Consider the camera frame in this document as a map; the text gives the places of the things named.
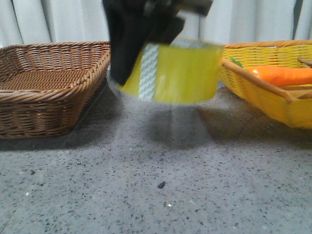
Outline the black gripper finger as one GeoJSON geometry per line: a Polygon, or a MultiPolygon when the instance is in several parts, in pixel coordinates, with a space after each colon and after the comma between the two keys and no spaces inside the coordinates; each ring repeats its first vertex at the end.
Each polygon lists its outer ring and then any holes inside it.
{"type": "Polygon", "coordinates": [[[111,37],[111,76],[117,84],[125,85],[145,41],[143,37],[111,37]]]}

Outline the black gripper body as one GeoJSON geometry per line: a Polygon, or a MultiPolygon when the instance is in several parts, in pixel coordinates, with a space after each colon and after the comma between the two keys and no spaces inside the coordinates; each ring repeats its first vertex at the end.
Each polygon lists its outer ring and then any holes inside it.
{"type": "Polygon", "coordinates": [[[183,30],[180,11],[207,16],[211,0],[104,0],[112,46],[134,36],[135,43],[171,43],[183,30]]]}

